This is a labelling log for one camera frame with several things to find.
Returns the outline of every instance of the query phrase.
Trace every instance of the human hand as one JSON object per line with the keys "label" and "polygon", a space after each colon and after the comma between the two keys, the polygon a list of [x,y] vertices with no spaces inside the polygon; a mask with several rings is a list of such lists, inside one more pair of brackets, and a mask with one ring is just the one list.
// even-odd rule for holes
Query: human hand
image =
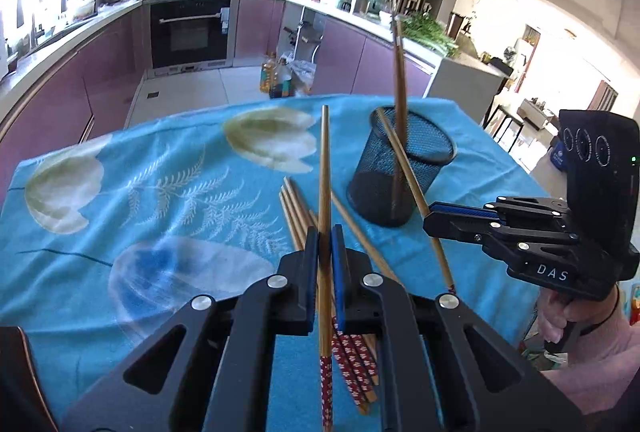
{"label": "human hand", "polygon": [[547,288],[538,297],[538,328],[548,342],[558,343],[567,322],[600,323],[609,317],[618,300],[618,286],[602,302],[574,300],[566,304],[564,295]]}

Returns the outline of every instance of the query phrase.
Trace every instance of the black wire mesh cup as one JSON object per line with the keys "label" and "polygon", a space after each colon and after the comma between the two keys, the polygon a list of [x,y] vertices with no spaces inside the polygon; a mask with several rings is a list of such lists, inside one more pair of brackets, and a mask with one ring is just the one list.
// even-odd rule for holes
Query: black wire mesh cup
{"label": "black wire mesh cup", "polygon": [[[383,110],[396,129],[394,108],[390,106]],[[414,197],[396,163],[396,154],[375,110],[370,121],[369,139],[347,187],[347,198],[353,209],[367,221],[398,227],[407,222],[414,212]],[[456,145],[437,125],[409,111],[406,154],[420,189],[425,193],[440,169],[456,156]]]}

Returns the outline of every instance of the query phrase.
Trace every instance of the stool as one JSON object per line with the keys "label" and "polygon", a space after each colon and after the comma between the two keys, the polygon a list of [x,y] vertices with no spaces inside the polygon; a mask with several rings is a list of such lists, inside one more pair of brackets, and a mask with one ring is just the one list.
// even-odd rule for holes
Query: stool
{"label": "stool", "polygon": [[504,108],[502,105],[498,105],[495,108],[494,113],[489,118],[489,121],[486,124],[487,126],[489,126],[489,124],[491,123],[491,120],[498,113],[498,110],[504,114],[504,119],[501,121],[500,126],[498,126],[497,130],[494,131],[494,133],[492,134],[492,137],[494,138],[494,141],[495,141],[496,134],[498,132],[500,132],[500,129],[502,129],[502,126],[504,125],[504,123],[507,120],[509,120],[509,123],[504,128],[504,132],[500,135],[500,137],[498,138],[498,141],[496,141],[497,143],[499,143],[502,140],[502,138],[504,137],[505,133],[507,132],[507,129],[511,126],[511,123],[515,123],[518,126],[518,132],[516,134],[516,137],[514,137],[513,142],[511,142],[511,146],[509,147],[509,150],[507,150],[507,152],[511,152],[511,149],[513,148],[513,145],[516,144],[516,141],[518,140],[518,137],[520,137],[520,133],[522,132],[522,128],[524,127],[524,121],[517,114],[512,114],[512,113],[508,112],[507,109]]}

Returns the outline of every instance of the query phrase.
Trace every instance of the metal bolt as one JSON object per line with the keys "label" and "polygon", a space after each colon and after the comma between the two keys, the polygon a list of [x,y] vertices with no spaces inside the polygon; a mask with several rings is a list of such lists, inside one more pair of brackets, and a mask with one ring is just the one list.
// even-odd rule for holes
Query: metal bolt
{"label": "metal bolt", "polygon": [[364,275],[362,282],[364,285],[369,287],[378,287],[382,284],[383,278],[378,273],[369,273],[368,275]]}
{"label": "metal bolt", "polygon": [[274,289],[285,287],[287,285],[287,277],[283,275],[273,275],[267,280],[267,285]]}
{"label": "metal bolt", "polygon": [[440,307],[444,307],[445,309],[455,309],[460,305],[460,300],[455,295],[442,295],[440,300]]}
{"label": "metal bolt", "polygon": [[211,304],[211,298],[206,295],[200,295],[199,297],[196,297],[191,301],[191,307],[193,307],[196,311],[204,311],[205,309],[209,309],[211,307]]}

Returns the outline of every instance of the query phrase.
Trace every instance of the person's arm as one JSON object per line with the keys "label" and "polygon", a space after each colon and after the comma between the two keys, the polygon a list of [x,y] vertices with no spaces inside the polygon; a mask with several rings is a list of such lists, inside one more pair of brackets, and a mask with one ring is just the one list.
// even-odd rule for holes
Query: person's arm
{"label": "person's arm", "polygon": [[567,351],[566,367],[543,374],[584,414],[608,410],[640,367],[640,327],[626,321],[618,287],[602,302],[574,301],[568,306],[557,293],[543,289],[538,299],[540,333],[557,343],[567,321],[586,323],[588,333]]}

